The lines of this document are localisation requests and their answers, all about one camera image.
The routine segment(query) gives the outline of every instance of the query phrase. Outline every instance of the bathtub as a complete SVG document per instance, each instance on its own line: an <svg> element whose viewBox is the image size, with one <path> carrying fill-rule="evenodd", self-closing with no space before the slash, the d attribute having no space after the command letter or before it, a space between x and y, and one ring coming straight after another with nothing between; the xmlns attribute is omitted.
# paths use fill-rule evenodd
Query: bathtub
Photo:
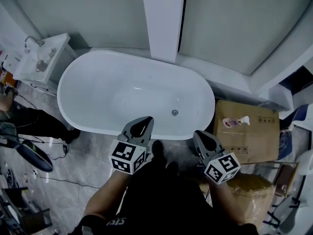
<svg viewBox="0 0 313 235"><path fill-rule="evenodd" d="M87 132L118 135L126 123L155 120L152 139L191 139L211 122L215 99L196 72L164 62L97 50L74 60L59 82L64 119Z"/></svg>

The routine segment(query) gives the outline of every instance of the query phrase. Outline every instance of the sink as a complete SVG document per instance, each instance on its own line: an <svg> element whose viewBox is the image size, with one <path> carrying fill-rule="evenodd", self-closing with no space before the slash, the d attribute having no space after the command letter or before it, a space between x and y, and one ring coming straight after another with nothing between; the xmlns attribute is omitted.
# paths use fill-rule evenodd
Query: sink
<svg viewBox="0 0 313 235"><path fill-rule="evenodd" d="M25 53L19 62L13 78L16 80L35 81L39 84L47 84L64 49L67 47L70 37L67 33L46 38L40 47L33 41L27 41L29 53ZM54 49L55 54L50 57L49 53ZM36 70L36 65L43 60L47 67L44 71Z"/></svg>

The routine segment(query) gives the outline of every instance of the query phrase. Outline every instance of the marble floor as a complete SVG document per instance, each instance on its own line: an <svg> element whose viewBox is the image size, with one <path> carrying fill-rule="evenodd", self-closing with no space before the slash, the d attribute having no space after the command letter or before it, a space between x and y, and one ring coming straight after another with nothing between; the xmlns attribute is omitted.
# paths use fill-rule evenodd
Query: marble floor
<svg viewBox="0 0 313 235"><path fill-rule="evenodd" d="M20 85L19 92L38 109L46 111L70 128L58 109L56 97L37 92L25 84ZM16 100L27 107L32 107L20 97L17 97ZM53 225L58 227L62 234L67 234L82 218L87 201L97 191L97 188L101 187L109 178L111 166L108 161L108 152L114 138L116 137L82 132L80 137L68 146L68 154L65 158L52 161L54 166L52 173L46 174L39 171L39 175L44 179L34 177L33 167L14 149L0 147L0 167L3 174L8 168L11 168L20 187L28 187L27 199L34 201L42 209L50 208ZM61 142L61 140L41 139L46 143L36 145L50 157L56 158L64 154L61 144L53 144ZM287 158L288 161L294 161L300 153L307 150L307 143L308 132L295 128L293 131L294 151ZM187 170L198 163L198 157L191 152L193 145L191 140L163 141L163 144L168 163L178 162L180 170ZM259 171L255 165L251 164L243 166L242 172L258 173ZM264 176L270 177L270 172L271 170L265 171ZM95 188L59 182L52 178L69 180ZM39 234L52 235L52 229L44 230Z"/></svg>

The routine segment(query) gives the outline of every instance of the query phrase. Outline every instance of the bathtub drain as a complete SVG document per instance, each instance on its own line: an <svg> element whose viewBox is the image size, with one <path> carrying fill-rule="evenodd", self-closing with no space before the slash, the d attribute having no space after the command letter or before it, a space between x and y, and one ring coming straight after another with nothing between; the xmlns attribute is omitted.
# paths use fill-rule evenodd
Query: bathtub drain
<svg viewBox="0 0 313 235"><path fill-rule="evenodd" d="M178 115L178 110L172 110L172 115L176 117Z"/></svg>

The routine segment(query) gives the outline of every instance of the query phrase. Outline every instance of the cardboard box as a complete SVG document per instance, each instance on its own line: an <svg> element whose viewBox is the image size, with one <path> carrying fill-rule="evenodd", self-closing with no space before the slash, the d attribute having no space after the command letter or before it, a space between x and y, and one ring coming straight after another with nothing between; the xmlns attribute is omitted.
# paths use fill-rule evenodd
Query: cardboard box
<svg viewBox="0 0 313 235"><path fill-rule="evenodd" d="M275 186L261 176L241 173L227 184L244 211L246 222L260 228L273 201Z"/></svg>
<svg viewBox="0 0 313 235"><path fill-rule="evenodd" d="M224 118L249 116L250 125L226 128ZM226 152L234 152L241 164L273 161L278 158L279 116L274 110L220 100L216 104L213 134Z"/></svg>

